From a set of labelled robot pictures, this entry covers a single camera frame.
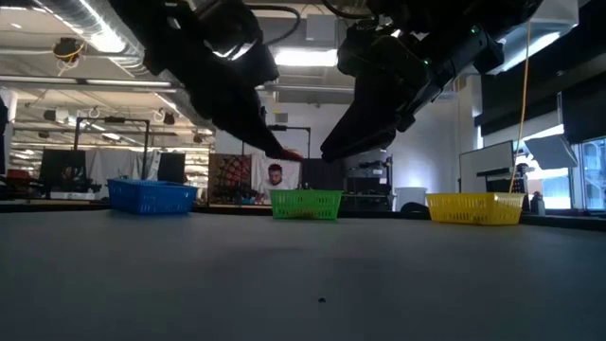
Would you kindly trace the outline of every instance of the table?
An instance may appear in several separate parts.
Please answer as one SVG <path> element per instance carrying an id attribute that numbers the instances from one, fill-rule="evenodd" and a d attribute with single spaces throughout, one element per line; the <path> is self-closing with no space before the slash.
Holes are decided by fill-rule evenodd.
<path id="1" fill-rule="evenodd" d="M 599 232 L 112 210 L 0 221 L 6 340 L 606 338 Z"/>

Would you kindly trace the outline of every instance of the yellow basket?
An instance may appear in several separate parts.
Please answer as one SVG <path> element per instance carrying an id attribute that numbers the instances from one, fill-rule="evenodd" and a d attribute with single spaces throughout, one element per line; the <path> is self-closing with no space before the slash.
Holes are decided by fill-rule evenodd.
<path id="1" fill-rule="evenodd" d="M 518 224 L 524 194 L 427 194 L 434 222 L 457 224 Z"/>

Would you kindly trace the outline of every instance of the green basket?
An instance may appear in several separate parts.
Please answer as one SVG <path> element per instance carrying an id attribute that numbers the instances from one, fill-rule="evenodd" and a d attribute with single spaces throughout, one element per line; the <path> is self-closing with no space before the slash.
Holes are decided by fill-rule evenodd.
<path id="1" fill-rule="evenodd" d="M 340 204 L 340 190 L 272 190 L 275 219 L 336 220 Z"/>

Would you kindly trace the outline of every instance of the blue basket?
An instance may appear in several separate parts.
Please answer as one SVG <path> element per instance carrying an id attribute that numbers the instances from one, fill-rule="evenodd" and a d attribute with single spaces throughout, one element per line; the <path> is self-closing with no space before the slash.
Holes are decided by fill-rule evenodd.
<path id="1" fill-rule="evenodd" d="M 110 205 L 138 214 L 190 212 L 198 189 L 167 181 L 108 179 Z"/>

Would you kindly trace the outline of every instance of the desk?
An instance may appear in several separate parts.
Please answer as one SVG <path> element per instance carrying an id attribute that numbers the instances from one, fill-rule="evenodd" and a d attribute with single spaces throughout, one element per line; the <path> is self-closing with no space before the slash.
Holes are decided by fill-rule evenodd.
<path id="1" fill-rule="evenodd" d="M 606 338 L 598 232 L 112 210 L 0 219 L 7 340 Z"/>

